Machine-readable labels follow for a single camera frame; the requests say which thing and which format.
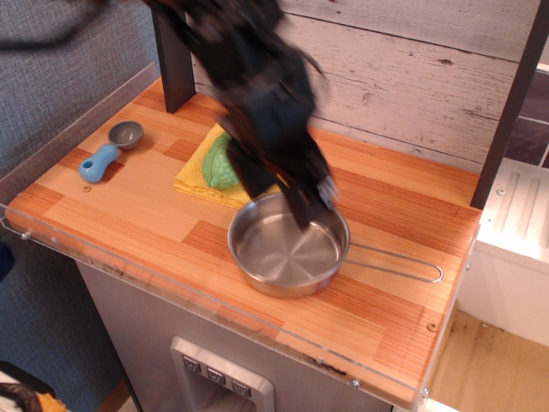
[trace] butcher block counter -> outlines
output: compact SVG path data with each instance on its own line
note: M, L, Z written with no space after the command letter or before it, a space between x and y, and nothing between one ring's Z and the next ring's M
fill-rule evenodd
M220 111L199 94L166 113L157 81L14 199L9 223L334 379L414 409L474 241L480 211L469 203L478 176L311 130L333 169L337 208L353 241L432 262L444 278L430 284L343 264L317 294L272 298L249 286L227 248L237 210L173 188ZM107 143L113 125L130 119L145 130L142 144L123 152L99 183L83 181L81 162ZM369 251L349 258L423 272Z

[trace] yellow cloth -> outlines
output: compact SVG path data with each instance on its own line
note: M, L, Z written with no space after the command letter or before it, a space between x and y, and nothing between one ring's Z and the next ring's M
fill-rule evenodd
M204 156L223 132L223 128L218 124L208 132L202 143L195 150L195 153L192 154L189 161L185 163L175 176L173 187L176 191L240 209L251 200L240 183L225 191L218 191L212 187L208 187L206 180L202 176L202 161Z

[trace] wooden wall panel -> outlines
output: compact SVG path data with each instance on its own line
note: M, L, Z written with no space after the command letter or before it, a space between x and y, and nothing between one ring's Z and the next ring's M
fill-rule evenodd
M540 0L283 0L288 14L518 62Z
M311 124L479 173L539 0L410 3L286 1L279 33L328 78Z

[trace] wire pot handle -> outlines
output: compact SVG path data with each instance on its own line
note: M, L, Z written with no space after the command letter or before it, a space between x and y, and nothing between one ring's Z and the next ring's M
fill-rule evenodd
M417 264L423 264L424 266L429 266L433 269L436 269L438 271L439 276L436 279L430 279L430 278L427 278L427 277L412 275L411 273L400 272L398 270L392 270L392 269L383 268L383 267L380 267L380 266L375 266L373 264L365 264L365 263L362 263L362 262L357 262L355 260L346 260L345 262L348 263L348 264L357 264L358 266L362 266L364 268L377 269L377 270L381 270L383 272L388 272L388 273L392 273L394 275L409 277L411 279L415 279L417 281L422 281L422 282L427 282L427 283L439 283L440 281L443 280L443 277L444 277L443 269L440 266L438 266L437 264L432 264L431 262L426 262L425 260L416 259L415 257L409 257L409 256L406 256L406 255L401 255L400 253L394 253L392 251L385 251L384 249L377 249L375 247L361 245L359 243L351 242L351 245L355 246L355 247L358 247L360 249L367 249L369 251L376 251L377 253L382 253L383 255L392 256L393 258L400 258L400 259L403 259L403 260L407 260L408 262L415 262Z

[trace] blue spoon handle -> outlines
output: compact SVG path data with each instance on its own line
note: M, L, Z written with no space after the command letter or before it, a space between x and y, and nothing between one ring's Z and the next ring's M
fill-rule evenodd
M89 183L97 183L109 166L118 157L118 148L114 144L104 144L97 152L88 157L78 167L78 173Z

